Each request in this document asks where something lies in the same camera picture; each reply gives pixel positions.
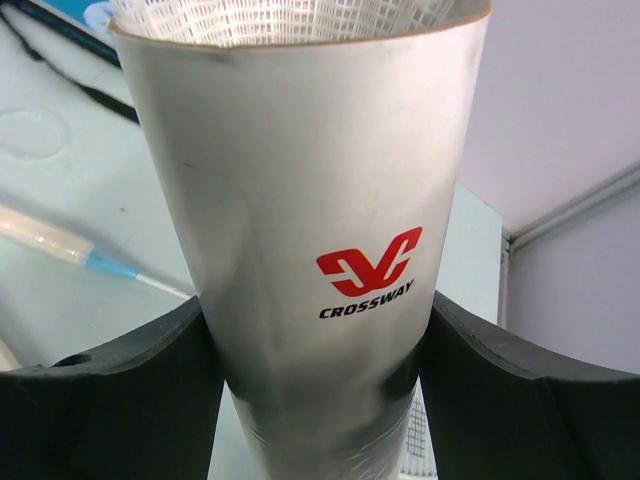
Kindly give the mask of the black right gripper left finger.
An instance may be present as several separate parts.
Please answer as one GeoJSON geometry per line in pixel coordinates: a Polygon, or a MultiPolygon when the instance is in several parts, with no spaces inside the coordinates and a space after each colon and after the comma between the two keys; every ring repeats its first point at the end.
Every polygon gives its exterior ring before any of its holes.
{"type": "Polygon", "coordinates": [[[4,479],[204,479],[224,377],[197,299],[1,375],[4,479]]]}

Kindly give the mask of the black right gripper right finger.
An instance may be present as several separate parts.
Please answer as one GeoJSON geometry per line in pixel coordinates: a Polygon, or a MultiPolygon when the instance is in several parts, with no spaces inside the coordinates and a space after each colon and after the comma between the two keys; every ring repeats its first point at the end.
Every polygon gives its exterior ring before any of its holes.
{"type": "Polygon", "coordinates": [[[636,479],[639,377],[526,341],[437,293],[422,391],[441,479],[636,479]]]}

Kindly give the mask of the white cardboard shuttlecock tube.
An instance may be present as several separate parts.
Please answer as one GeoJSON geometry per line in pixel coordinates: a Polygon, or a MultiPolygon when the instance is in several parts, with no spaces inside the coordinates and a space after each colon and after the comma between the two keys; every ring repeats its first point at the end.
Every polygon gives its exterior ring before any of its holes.
{"type": "Polygon", "coordinates": [[[249,445],[271,479],[394,479],[488,1],[366,39],[109,28],[249,445]]]}

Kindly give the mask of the clear plastic tube lid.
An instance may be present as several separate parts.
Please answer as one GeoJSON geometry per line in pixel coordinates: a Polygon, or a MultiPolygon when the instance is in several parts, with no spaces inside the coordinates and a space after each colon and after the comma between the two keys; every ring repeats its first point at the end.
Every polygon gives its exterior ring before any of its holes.
{"type": "Polygon", "coordinates": [[[68,123],[37,107],[1,110],[1,154],[16,160],[40,161],[56,156],[70,143],[68,123]]]}

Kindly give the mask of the blue sport racket bag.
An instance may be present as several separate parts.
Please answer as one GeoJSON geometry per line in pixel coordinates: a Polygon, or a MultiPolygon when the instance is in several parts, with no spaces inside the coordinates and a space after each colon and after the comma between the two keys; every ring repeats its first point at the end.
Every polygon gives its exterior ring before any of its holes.
{"type": "Polygon", "coordinates": [[[92,54],[120,66],[108,31],[114,16],[110,1],[28,0],[11,4],[92,54]]]}

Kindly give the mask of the white shuttlecock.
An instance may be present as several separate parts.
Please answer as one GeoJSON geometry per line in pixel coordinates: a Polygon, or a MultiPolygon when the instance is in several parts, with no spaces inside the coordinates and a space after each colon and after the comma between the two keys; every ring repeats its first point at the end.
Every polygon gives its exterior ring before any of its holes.
{"type": "Polygon", "coordinates": [[[452,1],[115,1],[114,23],[152,40],[220,48],[366,39],[440,24],[452,1]]]}

